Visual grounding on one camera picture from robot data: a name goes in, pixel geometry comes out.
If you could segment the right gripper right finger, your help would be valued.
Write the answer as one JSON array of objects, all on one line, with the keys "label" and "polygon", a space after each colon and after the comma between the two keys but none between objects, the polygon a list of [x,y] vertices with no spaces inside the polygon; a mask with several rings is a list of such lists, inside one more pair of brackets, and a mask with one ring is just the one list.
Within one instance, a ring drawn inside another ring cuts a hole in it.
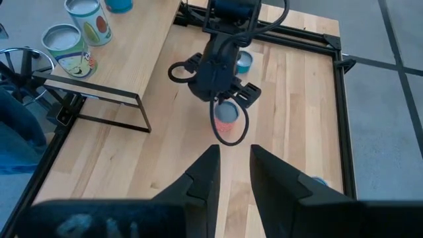
[{"label": "right gripper right finger", "polygon": [[259,145],[250,179],[267,237],[422,238],[422,202],[354,200]]}]

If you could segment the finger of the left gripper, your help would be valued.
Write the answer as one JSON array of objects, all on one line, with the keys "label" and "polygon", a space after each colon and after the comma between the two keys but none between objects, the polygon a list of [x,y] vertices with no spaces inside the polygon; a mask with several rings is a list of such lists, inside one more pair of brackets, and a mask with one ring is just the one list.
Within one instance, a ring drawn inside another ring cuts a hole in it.
[{"label": "finger of the left gripper", "polygon": [[189,73],[197,72],[201,59],[201,53],[194,54],[184,62],[184,69],[187,70]]},{"label": "finger of the left gripper", "polygon": [[242,86],[235,96],[235,101],[243,108],[249,108],[261,95],[261,89],[252,83]]}]

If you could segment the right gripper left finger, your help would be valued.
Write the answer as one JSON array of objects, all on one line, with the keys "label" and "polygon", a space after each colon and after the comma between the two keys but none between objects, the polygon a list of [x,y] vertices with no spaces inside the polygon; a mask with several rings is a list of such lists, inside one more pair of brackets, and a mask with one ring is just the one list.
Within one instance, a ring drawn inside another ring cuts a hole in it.
[{"label": "right gripper left finger", "polygon": [[211,145],[151,199],[49,200],[25,209],[17,237],[214,237],[220,149]]}]

